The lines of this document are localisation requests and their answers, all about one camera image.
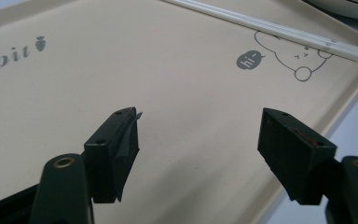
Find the plastic tray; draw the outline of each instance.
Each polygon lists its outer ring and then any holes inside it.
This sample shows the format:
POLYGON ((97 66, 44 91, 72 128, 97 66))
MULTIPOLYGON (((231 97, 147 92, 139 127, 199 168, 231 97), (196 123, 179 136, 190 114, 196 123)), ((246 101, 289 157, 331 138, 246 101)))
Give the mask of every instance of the plastic tray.
MULTIPOLYGON (((202 2, 358 46, 301 1, 202 2)), ((158 0, 23 13, 0 21, 0 199, 136 106, 141 151, 96 223, 257 222, 281 190, 256 150, 262 108, 326 134, 358 94, 358 63, 158 0)))

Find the cartoon rabbit drawing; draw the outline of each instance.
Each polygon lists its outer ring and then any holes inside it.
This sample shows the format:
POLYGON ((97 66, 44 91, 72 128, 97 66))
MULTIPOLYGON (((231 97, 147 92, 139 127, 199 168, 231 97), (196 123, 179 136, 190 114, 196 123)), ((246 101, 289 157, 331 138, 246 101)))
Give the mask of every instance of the cartoon rabbit drawing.
POLYGON ((262 32, 255 33, 255 41, 264 49, 271 51, 278 62, 292 70, 295 78, 301 82, 310 80, 312 73, 332 57, 330 53, 262 32))

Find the carrot logo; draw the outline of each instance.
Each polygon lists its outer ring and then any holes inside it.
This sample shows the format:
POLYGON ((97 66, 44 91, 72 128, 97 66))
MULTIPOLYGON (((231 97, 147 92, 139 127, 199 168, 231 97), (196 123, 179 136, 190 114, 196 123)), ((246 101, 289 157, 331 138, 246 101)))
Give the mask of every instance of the carrot logo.
POLYGON ((37 41, 34 43, 36 45, 37 50, 42 51, 45 49, 46 46, 46 40, 44 40, 44 36, 37 37, 37 41))

